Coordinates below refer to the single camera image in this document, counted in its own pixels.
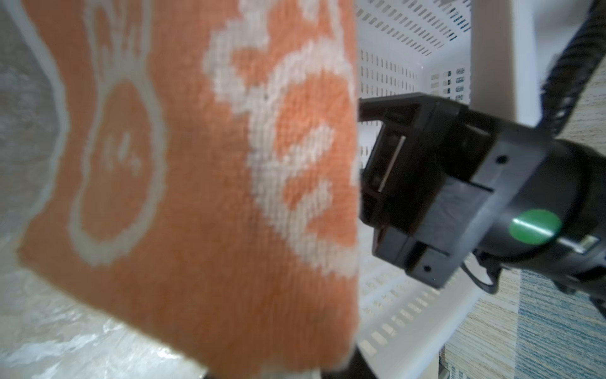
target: towel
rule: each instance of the towel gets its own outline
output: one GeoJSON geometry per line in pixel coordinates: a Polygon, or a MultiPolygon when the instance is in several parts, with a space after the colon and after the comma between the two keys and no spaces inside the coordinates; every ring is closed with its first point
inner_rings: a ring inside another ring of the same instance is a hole
{"type": "Polygon", "coordinates": [[[60,132],[21,263],[221,379],[358,325],[349,0],[4,0],[60,132]]]}

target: laundry basket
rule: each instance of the laundry basket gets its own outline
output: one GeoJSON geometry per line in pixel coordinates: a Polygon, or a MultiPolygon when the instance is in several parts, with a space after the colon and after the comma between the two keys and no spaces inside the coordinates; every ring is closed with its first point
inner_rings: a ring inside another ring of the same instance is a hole
{"type": "MultiPolygon", "coordinates": [[[[516,0],[499,1],[502,3],[497,6],[516,0]]],[[[360,97],[424,92],[469,104],[471,3],[471,0],[356,0],[360,97]]],[[[477,6],[487,7],[483,12],[491,10],[486,3],[477,6]]],[[[503,49],[514,47],[507,52],[509,58],[504,54],[497,63],[504,69],[499,72],[498,67],[481,65],[481,73],[474,76],[475,84],[480,87],[478,92],[482,94],[490,90],[486,75],[501,76],[497,81],[509,81],[511,85],[491,93],[493,104],[485,101],[481,104],[493,108],[474,109],[492,114],[504,109],[504,114],[495,115],[530,126],[540,117],[539,81],[545,78],[549,62],[564,48],[584,15],[582,10],[573,12],[570,4],[562,0],[520,1],[516,7],[512,15],[496,15],[507,30],[493,35],[506,40],[503,49]],[[521,9],[527,4],[529,9],[521,9]],[[553,22],[537,24],[537,17],[553,22]],[[536,40],[544,42],[538,50],[532,38],[535,26],[538,28],[536,40]]],[[[476,18],[478,8],[475,12],[474,20],[481,21],[475,22],[476,26],[483,24],[482,31],[476,33],[483,33],[486,23],[491,21],[476,18]]],[[[483,34],[480,36],[484,40],[474,39],[474,52],[477,52],[476,43],[487,42],[483,34]]],[[[502,53],[499,49],[486,50],[491,50],[488,54],[502,53]]],[[[486,58],[495,61],[494,56],[486,58]]],[[[379,121],[358,123],[360,168],[365,167],[380,129],[379,121]]],[[[417,378],[482,292],[460,269],[441,290],[406,277],[403,270],[371,255],[373,230],[364,225],[360,228],[359,244],[364,255],[359,284],[359,350],[380,379],[417,378]]]]}

